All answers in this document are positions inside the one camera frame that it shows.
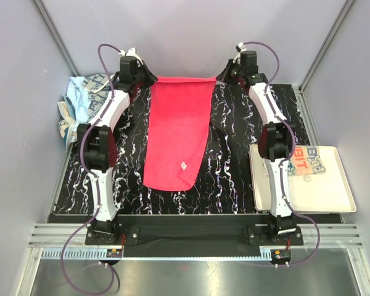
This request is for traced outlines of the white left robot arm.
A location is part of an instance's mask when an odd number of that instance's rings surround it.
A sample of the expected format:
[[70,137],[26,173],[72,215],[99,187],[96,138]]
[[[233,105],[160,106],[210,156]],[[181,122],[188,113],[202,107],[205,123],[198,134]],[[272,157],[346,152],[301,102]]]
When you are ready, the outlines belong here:
[[116,243],[121,229],[115,221],[117,209],[113,202],[112,173],[117,161],[113,131],[130,106],[136,91],[157,82],[137,53],[127,52],[120,58],[120,70],[111,80],[113,89],[91,123],[78,125],[77,139],[81,165],[91,180],[94,212],[88,229],[99,233],[107,244]]

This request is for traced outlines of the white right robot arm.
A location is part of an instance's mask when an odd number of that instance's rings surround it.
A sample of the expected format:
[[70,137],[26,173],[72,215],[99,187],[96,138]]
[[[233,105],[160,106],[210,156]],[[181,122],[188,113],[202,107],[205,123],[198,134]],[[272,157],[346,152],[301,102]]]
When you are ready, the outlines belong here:
[[296,224],[289,207],[289,160],[294,152],[295,137],[287,118],[279,109],[266,76],[258,72],[257,53],[241,49],[217,80],[240,85],[248,92],[262,119],[263,129],[258,140],[258,153],[268,170],[271,205],[269,210],[268,239],[274,244],[286,241]]

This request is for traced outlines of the red pink towel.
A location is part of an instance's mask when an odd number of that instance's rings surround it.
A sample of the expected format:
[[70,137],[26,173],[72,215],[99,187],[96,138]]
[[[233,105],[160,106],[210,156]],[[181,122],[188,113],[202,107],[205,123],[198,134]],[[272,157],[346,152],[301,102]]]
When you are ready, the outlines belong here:
[[161,191],[193,187],[207,145],[215,78],[162,77],[151,87],[143,183]]

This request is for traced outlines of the cream rabbit print towel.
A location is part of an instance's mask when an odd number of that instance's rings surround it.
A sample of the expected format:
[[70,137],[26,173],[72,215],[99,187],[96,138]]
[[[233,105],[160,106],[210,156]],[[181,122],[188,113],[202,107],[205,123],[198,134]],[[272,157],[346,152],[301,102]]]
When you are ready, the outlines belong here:
[[288,165],[289,176],[319,175],[326,172],[320,151],[315,146],[296,146]]

